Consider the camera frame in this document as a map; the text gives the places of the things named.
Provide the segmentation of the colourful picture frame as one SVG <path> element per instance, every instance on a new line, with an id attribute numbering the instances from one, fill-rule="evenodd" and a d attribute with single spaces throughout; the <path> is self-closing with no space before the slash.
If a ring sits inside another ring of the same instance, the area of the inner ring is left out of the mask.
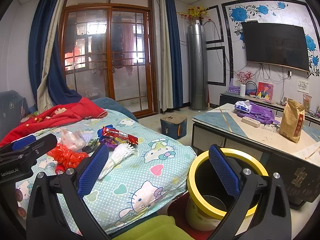
<path id="1" fill-rule="evenodd" d="M 273 85 L 270 83 L 259 82 L 257 98 L 271 101 L 273 97 Z"/>

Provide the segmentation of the blue fabric stool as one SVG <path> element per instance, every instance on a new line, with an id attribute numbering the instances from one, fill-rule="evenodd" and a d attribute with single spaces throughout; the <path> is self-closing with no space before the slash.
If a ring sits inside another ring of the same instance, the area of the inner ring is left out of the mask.
<path id="1" fill-rule="evenodd" d="M 160 118 L 161 133 L 172 139 L 180 139 L 187 135 L 187 116 L 170 113 Z"/>

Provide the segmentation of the clear plastic bag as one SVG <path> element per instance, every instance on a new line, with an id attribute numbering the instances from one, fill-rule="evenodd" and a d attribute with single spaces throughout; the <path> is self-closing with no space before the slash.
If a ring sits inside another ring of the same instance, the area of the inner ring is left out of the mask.
<path id="1" fill-rule="evenodd" d="M 86 141 L 79 131 L 71 132 L 64 128 L 61 129 L 60 143 L 73 152 L 81 152 L 86 146 Z"/>

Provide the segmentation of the purple cloth bag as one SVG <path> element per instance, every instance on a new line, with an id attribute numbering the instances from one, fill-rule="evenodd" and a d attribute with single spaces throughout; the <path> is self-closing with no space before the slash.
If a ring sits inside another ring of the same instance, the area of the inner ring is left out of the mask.
<path id="1" fill-rule="evenodd" d="M 256 105 L 253 102 L 250 102 L 250 104 L 252 105 L 250 113 L 244 113 L 235 109 L 237 116 L 241 118 L 247 116 L 252 119 L 258 120 L 261 124 L 264 125 L 279 124 L 279 121 L 275 119 L 274 113 L 271 109 Z"/>

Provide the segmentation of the blue beige right curtain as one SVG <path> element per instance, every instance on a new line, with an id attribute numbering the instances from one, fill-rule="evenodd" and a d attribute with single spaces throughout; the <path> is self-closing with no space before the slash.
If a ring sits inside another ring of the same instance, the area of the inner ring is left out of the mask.
<path id="1" fill-rule="evenodd" d="M 161 109 L 183 106 L 180 35 L 175 0 L 159 0 L 161 27 Z"/>

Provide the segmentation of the green black snack wrapper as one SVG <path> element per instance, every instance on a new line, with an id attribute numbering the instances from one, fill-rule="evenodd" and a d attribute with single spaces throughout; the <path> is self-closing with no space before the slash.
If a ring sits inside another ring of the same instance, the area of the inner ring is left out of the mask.
<path id="1" fill-rule="evenodd" d="M 100 145 L 99 139 L 91 139 L 85 147 L 82 148 L 82 152 L 85 152 L 87 154 L 90 154 L 92 152 L 94 152 L 97 147 Z"/>

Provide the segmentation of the blue beige left curtain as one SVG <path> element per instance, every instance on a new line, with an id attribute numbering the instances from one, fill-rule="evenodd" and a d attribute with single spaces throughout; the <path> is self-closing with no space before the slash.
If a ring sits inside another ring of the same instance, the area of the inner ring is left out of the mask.
<path id="1" fill-rule="evenodd" d="M 79 102 L 81 95 L 67 87 L 59 53 L 59 24 L 66 0 L 40 0 L 31 24 L 28 68 L 37 110 Z"/>

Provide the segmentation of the black tv cabinet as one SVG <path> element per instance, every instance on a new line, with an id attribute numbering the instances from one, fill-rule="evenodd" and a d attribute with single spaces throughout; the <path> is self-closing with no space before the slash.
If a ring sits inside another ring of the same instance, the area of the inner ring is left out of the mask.
<path id="1" fill-rule="evenodd" d="M 246 101 L 246 100 L 254 102 L 256 105 L 267 107 L 267 108 L 271 109 L 276 116 L 282 116 L 282 114 L 280 114 L 280 112 L 283 113 L 284 108 L 285 108 L 284 106 L 279 105 L 274 102 L 265 101 L 265 100 L 262 100 L 259 98 L 253 98 L 253 97 L 250 97 L 247 95 L 240 96 L 238 94 L 234 94 L 234 93 L 230 93 L 230 92 L 224 92 L 224 93 L 220 94 L 219 104 L 220 105 L 224 105 L 225 103 L 235 104 L 237 101 Z"/>

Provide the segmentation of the hello kitty bed sheet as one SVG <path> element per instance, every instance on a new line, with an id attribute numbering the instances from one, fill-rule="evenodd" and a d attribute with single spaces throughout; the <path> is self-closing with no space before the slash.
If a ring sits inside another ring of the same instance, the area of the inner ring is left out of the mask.
<path id="1" fill-rule="evenodd" d="M 135 151 L 97 180 L 84 202 L 106 233 L 113 233 L 149 216 L 187 189 L 187 174 L 196 157 L 190 146 L 153 131 L 123 113 L 109 109 L 101 119 L 65 126 L 87 139 L 97 138 L 104 126 L 138 138 Z"/>

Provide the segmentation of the red plastic wrapper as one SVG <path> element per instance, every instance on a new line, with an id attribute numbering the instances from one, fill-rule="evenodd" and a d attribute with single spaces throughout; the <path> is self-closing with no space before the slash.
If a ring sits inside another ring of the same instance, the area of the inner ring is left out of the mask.
<path id="1" fill-rule="evenodd" d="M 57 146 L 47 152 L 56 162 L 55 173 L 63 174 L 68 168 L 76 168 L 83 159 L 89 157 L 86 152 L 71 151 L 66 145 L 57 143 Z"/>

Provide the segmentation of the wooden glass sliding door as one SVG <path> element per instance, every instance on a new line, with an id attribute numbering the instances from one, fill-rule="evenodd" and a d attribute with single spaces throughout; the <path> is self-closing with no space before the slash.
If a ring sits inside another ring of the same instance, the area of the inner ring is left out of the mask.
<path id="1" fill-rule="evenodd" d="M 67 86 L 136 117 L 157 111 L 152 0 L 66 0 L 59 28 Z"/>

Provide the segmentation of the white blue tissue pack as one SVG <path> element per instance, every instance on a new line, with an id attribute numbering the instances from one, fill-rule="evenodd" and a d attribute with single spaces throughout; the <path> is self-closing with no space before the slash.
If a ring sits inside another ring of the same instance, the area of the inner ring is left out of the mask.
<path id="1" fill-rule="evenodd" d="M 251 109 L 252 109 L 252 105 L 250 104 L 249 100 L 237 101 L 234 104 L 234 109 L 236 109 L 237 111 L 244 112 L 244 113 L 250 113 Z"/>

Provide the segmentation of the blue beige curtain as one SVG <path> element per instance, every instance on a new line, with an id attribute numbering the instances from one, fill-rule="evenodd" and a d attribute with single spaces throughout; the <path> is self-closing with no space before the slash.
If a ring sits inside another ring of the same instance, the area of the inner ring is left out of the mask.
<path id="1" fill-rule="evenodd" d="M 161 109 L 183 106 L 180 35 L 175 0 L 159 0 L 161 27 Z"/>
<path id="2" fill-rule="evenodd" d="M 40 0 L 31 24 L 28 68 L 37 110 L 79 102 L 81 95 L 67 87 L 59 53 L 59 24 L 66 0 Z"/>

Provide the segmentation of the red blanket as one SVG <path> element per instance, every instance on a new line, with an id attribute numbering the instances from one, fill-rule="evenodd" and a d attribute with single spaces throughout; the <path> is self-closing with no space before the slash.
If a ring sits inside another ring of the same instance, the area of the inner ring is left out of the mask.
<path id="1" fill-rule="evenodd" d="M 1 146 L 5 146 L 42 129 L 72 124 L 84 119 L 100 119 L 107 115 L 108 112 L 106 110 L 98 107 L 87 98 L 81 98 L 76 103 L 57 105 L 12 129 L 1 140 Z"/>

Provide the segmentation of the white power strip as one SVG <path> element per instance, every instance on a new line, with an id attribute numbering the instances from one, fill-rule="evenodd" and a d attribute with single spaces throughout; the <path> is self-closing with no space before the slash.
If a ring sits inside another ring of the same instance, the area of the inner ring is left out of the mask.
<path id="1" fill-rule="evenodd" d="M 250 117 L 244 116 L 242 117 L 241 121 L 245 124 L 248 124 L 252 127 L 259 128 L 260 127 L 260 122 L 258 120 L 252 119 Z"/>

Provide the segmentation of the dark sofa pillow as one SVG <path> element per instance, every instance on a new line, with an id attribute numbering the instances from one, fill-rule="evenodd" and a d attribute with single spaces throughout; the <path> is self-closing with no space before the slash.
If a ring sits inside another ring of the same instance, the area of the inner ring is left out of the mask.
<path id="1" fill-rule="evenodd" d="M 0 92 L 0 125 L 1 140 L 15 127 L 28 113 L 26 98 L 15 90 Z"/>

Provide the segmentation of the marble top coffee table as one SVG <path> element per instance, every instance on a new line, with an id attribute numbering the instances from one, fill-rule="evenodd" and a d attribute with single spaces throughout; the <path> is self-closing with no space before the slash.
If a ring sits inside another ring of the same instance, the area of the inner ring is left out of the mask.
<path id="1" fill-rule="evenodd" d="M 268 173 L 282 176 L 289 200 L 298 209 L 319 196 L 319 129 L 304 124 L 295 143 L 279 134 L 279 125 L 253 127 L 227 103 L 193 117 L 191 145 L 202 152 L 217 144 L 255 157 Z"/>

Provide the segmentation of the blue plastic bag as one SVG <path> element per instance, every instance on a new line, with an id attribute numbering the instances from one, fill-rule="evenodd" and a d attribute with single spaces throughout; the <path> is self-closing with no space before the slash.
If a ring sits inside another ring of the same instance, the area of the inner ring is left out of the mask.
<path id="1" fill-rule="evenodd" d="M 101 129 L 99 129 L 97 131 L 97 135 L 98 135 L 99 140 L 103 140 L 106 135 L 106 132 L 111 131 L 111 130 L 115 130 L 113 125 L 103 126 Z"/>

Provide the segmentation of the wall mounted black television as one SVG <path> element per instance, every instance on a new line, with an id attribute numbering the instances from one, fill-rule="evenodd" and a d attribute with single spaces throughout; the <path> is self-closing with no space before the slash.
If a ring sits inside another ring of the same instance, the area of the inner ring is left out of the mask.
<path id="1" fill-rule="evenodd" d="M 304 29 L 278 23 L 242 22 L 246 59 L 309 71 Z"/>

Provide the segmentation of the red snack wrapper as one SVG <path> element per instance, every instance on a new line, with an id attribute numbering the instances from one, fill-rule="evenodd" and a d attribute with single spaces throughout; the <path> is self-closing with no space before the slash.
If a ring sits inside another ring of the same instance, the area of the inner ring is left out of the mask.
<path id="1" fill-rule="evenodd" d="M 111 131 L 107 131 L 105 136 L 106 137 L 107 136 L 114 137 L 114 138 L 118 137 L 121 140 L 125 140 L 129 144 L 138 145 L 138 138 L 137 137 L 135 137 L 133 135 L 130 135 L 130 134 L 127 134 L 127 133 L 124 133 L 122 131 L 119 131 L 117 129 L 111 130 Z"/>

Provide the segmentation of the purple foil wrapper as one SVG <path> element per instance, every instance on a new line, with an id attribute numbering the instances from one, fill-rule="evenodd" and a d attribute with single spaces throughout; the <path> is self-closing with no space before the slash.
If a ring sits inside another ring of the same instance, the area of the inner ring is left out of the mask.
<path id="1" fill-rule="evenodd" d="M 108 148 L 115 149 L 118 145 L 126 143 L 125 140 L 121 140 L 118 137 L 101 137 L 99 139 L 101 144 L 106 145 Z"/>

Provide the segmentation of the white vase red flowers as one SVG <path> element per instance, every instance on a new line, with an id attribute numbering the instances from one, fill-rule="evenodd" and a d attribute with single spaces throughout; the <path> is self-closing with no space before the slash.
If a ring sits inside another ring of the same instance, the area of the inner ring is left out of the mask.
<path id="1" fill-rule="evenodd" d="M 240 96 L 245 96 L 246 93 L 246 83 L 248 81 L 251 81 L 254 74 L 250 70 L 247 70 L 245 72 L 239 71 L 236 73 L 236 77 L 238 79 L 238 82 L 240 83 Z"/>

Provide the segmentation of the brown paper bag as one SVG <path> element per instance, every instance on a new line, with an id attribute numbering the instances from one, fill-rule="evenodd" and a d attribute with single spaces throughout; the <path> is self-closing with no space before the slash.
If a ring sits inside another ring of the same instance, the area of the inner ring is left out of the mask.
<path id="1" fill-rule="evenodd" d="M 288 99 L 280 123 L 279 134 L 298 143 L 305 120 L 305 107 L 295 100 Z"/>

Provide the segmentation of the yellow rimmed trash bin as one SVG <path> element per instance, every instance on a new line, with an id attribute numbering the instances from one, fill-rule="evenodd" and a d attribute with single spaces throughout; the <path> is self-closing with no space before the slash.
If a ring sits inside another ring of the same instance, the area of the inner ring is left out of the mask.
<path id="1" fill-rule="evenodd" d="M 253 173 L 268 176 L 267 170 L 255 157 L 231 148 L 221 148 L 221 151 L 235 161 L 241 168 L 249 168 Z M 188 224 L 196 230 L 212 231 L 224 218 L 234 202 L 234 197 L 227 194 L 218 175 L 209 161 L 208 151 L 201 153 L 189 168 L 187 178 L 189 199 L 185 209 Z M 255 196 L 247 211 L 245 220 L 252 217 L 256 211 L 258 196 Z"/>

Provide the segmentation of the white foam net bundle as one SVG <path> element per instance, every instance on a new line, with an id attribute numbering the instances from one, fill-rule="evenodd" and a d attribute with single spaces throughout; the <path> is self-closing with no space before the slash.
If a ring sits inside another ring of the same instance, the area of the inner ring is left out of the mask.
<path id="1" fill-rule="evenodd" d="M 98 180 L 102 180 L 115 166 L 129 157 L 134 151 L 135 148 L 129 143 L 119 144 L 109 156 L 106 164 L 99 174 Z"/>

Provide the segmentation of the silver tower air conditioner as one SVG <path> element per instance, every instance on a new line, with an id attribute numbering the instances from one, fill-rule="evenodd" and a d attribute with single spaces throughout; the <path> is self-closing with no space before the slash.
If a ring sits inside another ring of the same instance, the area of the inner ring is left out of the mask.
<path id="1" fill-rule="evenodd" d="M 196 111 L 207 109 L 208 65 L 204 27 L 195 20 L 188 27 L 189 102 Z"/>

